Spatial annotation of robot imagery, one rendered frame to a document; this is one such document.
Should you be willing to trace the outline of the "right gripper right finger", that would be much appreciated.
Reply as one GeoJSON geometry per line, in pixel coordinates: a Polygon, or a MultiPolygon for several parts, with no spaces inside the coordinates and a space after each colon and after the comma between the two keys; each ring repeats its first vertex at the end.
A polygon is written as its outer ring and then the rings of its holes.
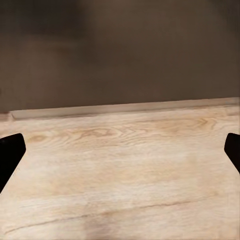
{"type": "Polygon", "coordinates": [[[227,135],[224,151],[240,173],[240,135],[229,133],[227,135]]]}

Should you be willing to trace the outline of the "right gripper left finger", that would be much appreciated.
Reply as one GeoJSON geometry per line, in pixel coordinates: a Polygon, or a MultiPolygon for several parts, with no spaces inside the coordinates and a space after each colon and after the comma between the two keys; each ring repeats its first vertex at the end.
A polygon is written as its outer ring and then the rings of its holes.
{"type": "Polygon", "coordinates": [[[22,133],[0,138],[0,193],[26,153],[22,133]]]}

